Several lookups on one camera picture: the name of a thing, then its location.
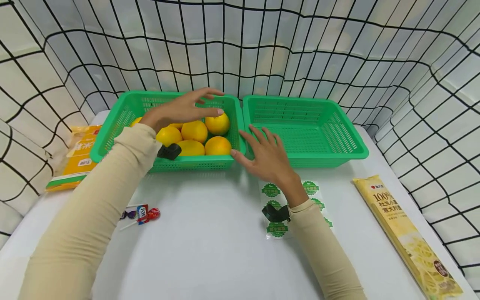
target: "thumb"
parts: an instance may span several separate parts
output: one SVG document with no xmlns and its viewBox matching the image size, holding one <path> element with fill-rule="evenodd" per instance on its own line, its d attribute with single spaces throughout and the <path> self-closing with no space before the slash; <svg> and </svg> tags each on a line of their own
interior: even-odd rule
<svg viewBox="0 0 480 300">
<path fill-rule="evenodd" d="M 199 119 L 205 117 L 218 117 L 224 113 L 221 108 L 198 108 Z"/>
<path fill-rule="evenodd" d="M 252 161 L 246 158 L 245 155 L 243 155 L 239 151 L 232 149 L 230 150 L 230 155 L 232 155 L 233 159 L 235 159 L 236 162 L 238 162 L 245 168 L 248 169 L 252 166 Z"/>
</svg>

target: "yellow package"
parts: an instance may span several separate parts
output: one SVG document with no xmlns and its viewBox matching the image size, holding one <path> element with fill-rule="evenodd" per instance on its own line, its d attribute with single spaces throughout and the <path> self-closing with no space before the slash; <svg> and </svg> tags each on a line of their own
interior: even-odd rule
<svg viewBox="0 0 480 300">
<path fill-rule="evenodd" d="M 445 300 L 462 294 L 462 288 L 433 253 L 380 177 L 375 175 L 354 179 L 353 182 L 427 299 Z"/>
<path fill-rule="evenodd" d="M 100 131 L 99 126 L 72 127 L 72 147 L 63 161 L 61 172 L 55 174 L 46 187 L 47 192 L 76 188 L 96 166 L 90 150 Z"/>
</svg>

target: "black wrist strap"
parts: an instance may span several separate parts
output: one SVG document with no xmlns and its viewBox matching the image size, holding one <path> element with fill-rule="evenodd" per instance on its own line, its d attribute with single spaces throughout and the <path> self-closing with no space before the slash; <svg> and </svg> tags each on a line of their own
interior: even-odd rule
<svg viewBox="0 0 480 300">
<path fill-rule="evenodd" d="M 171 144 L 168 147 L 162 145 L 158 153 L 156 154 L 159 158 L 166 158 L 169 160 L 175 160 L 177 156 L 180 154 L 181 148 L 177 144 Z"/>
<path fill-rule="evenodd" d="M 262 213 L 270 222 L 283 222 L 285 220 L 290 221 L 290 213 L 288 212 L 287 205 L 277 210 L 271 204 L 267 204 L 262 209 Z"/>
</svg>

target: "human arm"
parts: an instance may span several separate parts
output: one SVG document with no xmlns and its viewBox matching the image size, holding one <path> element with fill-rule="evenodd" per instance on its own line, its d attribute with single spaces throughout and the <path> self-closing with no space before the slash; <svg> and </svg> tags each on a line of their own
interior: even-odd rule
<svg viewBox="0 0 480 300">
<path fill-rule="evenodd" d="M 152 167 L 156 133 L 173 122 L 223 113 L 195 103 L 222 92 L 204 88 L 148 111 L 141 124 L 124 128 L 105 158 L 73 191 L 40 239 L 27 266 L 21 300 L 88 299 L 96 271 L 122 211 Z"/>
<path fill-rule="evenodd" d="M 289 228 L 307 256 L 325 298 L 366 299 L 350 260 L 291 168 L 280 137 L 267 128 L 262 128 L 266 138 L 252 125 L 250 129 L 258 140 L 246 132 L 240 134 L 252 147 L 255 159 L 249 160 L 236 150 L 232 150 L 232 156 L 250 173 L 282 190 L 288 202 Z"/>
</svg>

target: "white table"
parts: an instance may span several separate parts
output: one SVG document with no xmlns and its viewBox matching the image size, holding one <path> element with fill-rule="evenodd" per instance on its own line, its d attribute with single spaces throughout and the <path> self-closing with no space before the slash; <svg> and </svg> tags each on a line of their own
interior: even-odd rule
<svg viewBox="0 0 480 300">
<path fill-rule="evenodd" d="M 102 122 L 99 114 L 96 122 Z M 370 150 L 335 169 L 298 169 L 320 183 L 335 233 L 369 299 L 423 299 L 419 287 L 351 183 L 380 174 L 425 240 L 476 299 L 365 130 Z M 0 251 L 2 299 L 15 299 L 28 257 L 71 191 L 43 196 Z M 149 174 L 131 204 L 159 207 L 161 218 L 119 231 L 97 273 L 94 299 L 322 299 L 294 239 L 267 240 L 258 181 L 237 165 L 228 171 Z"/>
</svg>

